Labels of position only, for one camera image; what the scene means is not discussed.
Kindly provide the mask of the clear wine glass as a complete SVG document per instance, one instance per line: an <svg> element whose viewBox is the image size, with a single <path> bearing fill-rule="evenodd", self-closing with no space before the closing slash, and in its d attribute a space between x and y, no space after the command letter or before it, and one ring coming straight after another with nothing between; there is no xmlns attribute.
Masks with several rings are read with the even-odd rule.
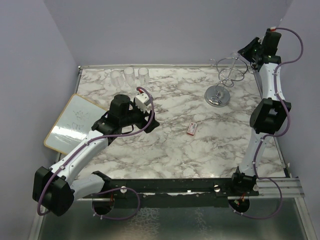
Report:
<svg viewBox="0 0 320 240"><path fill-rule="evenodd" d="M240 59L240 54L238 52L232 52L230 54L230 57L233 59L233 60L239 60Z"/></svg>
<svg viewBox="0 0 320 240"><path fill-rule="evenodd" d="M127 84L130 87L135 87L136 86L136 75L135 75L135 70L132 67L126 67L123 70L124 78Z"/></svg>
<svg viewBox="0 0 320 240"><path fill-rule="evenodd" d="M137 71L138 79L141 85L146 85L150 81L149 70L146 67L141 67Z"/></svg>
<svg viewBox="0 0 320 240"><path fill-rule="evenodd" d="M115 86L117 89L121 89L124 85L124 78L120 71L113 70L110 73L110 80L113 86Z"/></svg>

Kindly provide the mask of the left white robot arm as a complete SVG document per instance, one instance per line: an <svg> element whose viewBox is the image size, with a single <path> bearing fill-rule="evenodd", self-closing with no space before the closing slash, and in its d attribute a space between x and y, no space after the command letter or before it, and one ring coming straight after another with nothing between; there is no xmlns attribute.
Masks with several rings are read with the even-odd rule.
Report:
<svg viewBox="0 0 320 240"><path fill-rule="evenodd" d="M160 124L155 119L153 97L138 87L139 94L130 99L117 94L109 110L94 122L86 137L62 160L49 168L40 167L34 175L32 198L37 202L37 213L44 216L42 207L56 216L67 212L74 201L97 194L103 198L111 190L110 178L99 171L84 179L76 179L82 169L116 138L137 133L150 133Z"/></svg>

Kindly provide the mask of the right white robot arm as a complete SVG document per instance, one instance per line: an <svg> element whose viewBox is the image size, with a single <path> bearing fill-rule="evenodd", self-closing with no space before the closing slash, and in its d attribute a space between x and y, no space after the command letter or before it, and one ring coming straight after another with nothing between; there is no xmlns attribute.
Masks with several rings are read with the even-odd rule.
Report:
<svg viewBox="0 0 320 240"><path fill-rule="evenodd" d="M251 137L242 162L232 175L229 189L236 195L253 190L257 178L257 168L268 141L280 130L291 110L282 93L280 71L281 57L278 44L281 34L275 28L266 30L264 38L254 38L238 53L255 65L262 82L262 99L250 116Z"/></svg>

